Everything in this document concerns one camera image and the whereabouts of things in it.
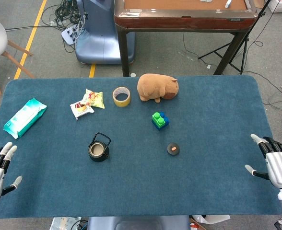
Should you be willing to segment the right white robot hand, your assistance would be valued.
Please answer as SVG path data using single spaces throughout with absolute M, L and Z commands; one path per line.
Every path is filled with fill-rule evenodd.
M 245 165 L 245 169 L 252 176 L 269 180 L 275 187 L 282 189 L 282 143 L 270 137 L 260 138 L 255 134 L 251 134 L 250 136 L 258 145 L 268 171 L 259 172 L 247 164 Z

